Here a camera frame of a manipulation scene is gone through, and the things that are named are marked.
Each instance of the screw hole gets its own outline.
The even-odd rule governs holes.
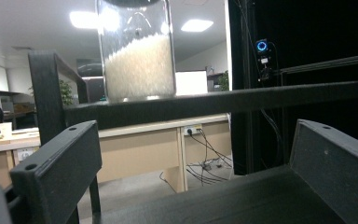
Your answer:
[[[27,165],[27,166],[25,167],[25,170],[32,170],[32,169],[34,169],[36,166],[37,166],[36,164]]]

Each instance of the electrical outlet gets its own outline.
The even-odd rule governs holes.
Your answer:
[[[198,129],[202,129],[201,124],[185,126],[184,127],[184,131],[185,131],[184,135],[190,135],[190,134],[188,134],[188,130],[191,130],[192,134],[200,133],[200,131],[198,131]]]

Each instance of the black cable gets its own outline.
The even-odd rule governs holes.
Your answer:
[[[266,167],[266,169],[268,169],[266,163],[263,161],[263,159],[261,159],[261,163],[263,163],[264,167]]]
[[[222,159],[226,164],[229,165],[229,167],[231,167],[231,164],[227,163],[227,162],[221,157],[221,155],[224,156],[224,157],[226,157],[225,155],[223,155],[222,153],[220,153],[220,152],[214,150],[214,148],[212,148],[212,147],[208,147],[206,144],[200,142],[197,138],[193,137],[192,135],[190,135],[190,137],[193,138],[194,140],[196,140],[198,143],[202,144],[203,146],[206,146],[208,149],[212,150],[214,153],[216,153],[216,155],[217,155],[220,159]]]
[[[205,142],[209,145],[209,148],[210,148],[214,153],[216,153],[216,155],[217,155],[223,162],[225,162],[229,167],[231,167],[231,164],[229,164],[228,162],[226,162],[226,161],[225,161],[223,158],[221,158],[220,156],[223,156],[223,157],[227,158],[227,159],[230,160],[230,161],[232,161],[232,159],[230,159],[229,157],[227,157],[227,156],[223,155],[222,153],[216,151],[216,150],[212,147],[211,143],[209,143],[209,141],[207,140],[206,135],[205,135],[205,132],[204,132],[202,129],[199,129],[199,131],[200,131],[202,137],[205,139]]]
[[[193,170],[191,167],[188,167],[188,168],[190,168],[190,170],[193,171],[195,175],[200,176],[200,174],[197,173],[195,170]],[[214,183],[216,183],[216,182],[222,182],[222,181],[223,181],[223,180],[220,180],[220,179],[210,178],[210,177],[208,177],[208,176],[204,176],[204,178],[205,178],[206,180],[212,181],[212,182],[214,182]]]
[[[205,162],[206,162],[206,159],[208,158],[208,145],[207,145],[207,141],[205,139],[205,160],[203,162],[203,165],[201,165],[201,185],[202,185],[202,178],[203,178],[203,171],[205,169]]]
[[[275,161],[272,164],[272,166],[276,166],[279,164],[279,162],[281,161],[281,154],[282,154],[282,137],[281,134],[279,132],[278,126],[275,124],[274,120],[272,120],[272,118],[270,118],[266,111],[264,109],[261,110],[261,113],[263,114],[264,118],[266,118],[267,122],[269,123],[269,125],[271,125],[272,129],[275,132],[276,138],[277,138],[277,152],[275,155]]]
[[[193,173],[191,173],[194,177],[196,177],[199,181],[201,181],[201,179],[200,179],[200,177],[199,176],[197,176],[197,175],[195,175],[195,174],[193,174]],[[209,185],[211,185],[211,184],[214,184],[214,182],[213,181],[205,181],[204,183],[205,184],[209,184]]]
[[[240,3],[240,0],[236,1],[234,0],[234,3],[237,5],[237,7],[240,9],[240,12],[241,12],[241,15],[242,15],[242,18],[244,20],[244,23],[245,23],[245,29],[246,29],[246,33],[248,34],[248,37],[249,37],[249,42],[251,42],[251,49],[252,49],[252,53],[254,54],[254,57],[255,57],[255,63],[256,63],[256,67],[258,68],[258,64],[257,64],[257,54],[255,53],[255,47],[254,47],[254,42],[252,40],[252,37],[251,37],[251,32],[249,30],[249,25],[248,25],[248,21],[247,21],[247,18],[245,17],[245,13],[243,12],[243,8],[242,8],[242,5]],[[257,69],[257,72],[258,72],[258,75],[259,77],[261,77],[261,73],[260,73],[260,70]]]
[[[226,158],[226,159],[232,161],[235,165],[239,165],[240,167],[245,168],[245,166],[243,166],[242,164],[237,163],[237,162],[233,161],[232,159],[230,159],[229,157],[225,156],[224,154],[222,154],[222,153],[216,151],[216,150],[212,147],[212,145],[209,143],[209,141],[207,140],[204,131],[203,131],[202,129],[199,129],[199,131],[200,131],[202,137],[207,141],[207,143],[208,143],[208,145],[209,145],[209,147],[207,146],[207,148],[210,149],[210,150],[212,150],[214,153],[216,153],[216,155],[220,158],[220,160],[222,160],[222,161],[225,162],[229,167],[232,168],[232,165],[229,164],[228,162],[226,162],[226,161],[222,158],[222,156],[223,156],[224,158]],[[196,140],[198,143],[200,143],[200,144],[202,144],[202,145],[205,146],[205,144],[203,144],[202,142],[200,142],[198,139],[194,138],[192,135],[190,135],[190,137],[192,137],[192,138],[193,138],[194,140]]]
[[[279,63],[278,63],[278,50],[277,47],[275,46],[275,44],[273,42],[268,42],[270,45],[272,45],[272,47],[274,47],[274,51],[275,51],[275,62],[277,64],[277,76],[281,75],[280,74],[280,67],[279,67]],[[282,75],[281,75],[281,86],[283,86],[283,79],[282,79]]]
[[[166,179],[163,179],[163,178],[161,177],[162,174],[164,174],[164,172],[161,172],[161,174],[159,174],[159,179],[168,184],[168,181],[167,181]]]
[[[228,179],[225,179],[225,178],[223,178],[223,177],[220,177],[220,176],[218,176],[218,175],[214,175],[214,174],[212,174],[211,172],[209,172],[209,171],[207,171],[207,170],[205,170],[208,174],[210,174],[210,175],[212,175],[212,176],[214,176],[214,177],[217,177],[217,178],[219,178],[219,179],[222,179],[222,180],[228,180]]]

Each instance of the ceiling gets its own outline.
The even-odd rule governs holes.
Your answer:
[[[173,45],[177,63],[226,40],[225,0],[171,0]],[[96,30],[75,28],[71,11],[95,11],[94,0],[0,0],[0,66],[28,65],[28,48],[55,49],[73,68],[76,59],[100,59]],[[214,22],[203,33],[185,33],[189,19]]]

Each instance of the wooden countertop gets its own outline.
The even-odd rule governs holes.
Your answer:
[[[10,139],[0,139],[0,151],[40,146],[39,132],[16,133]]]

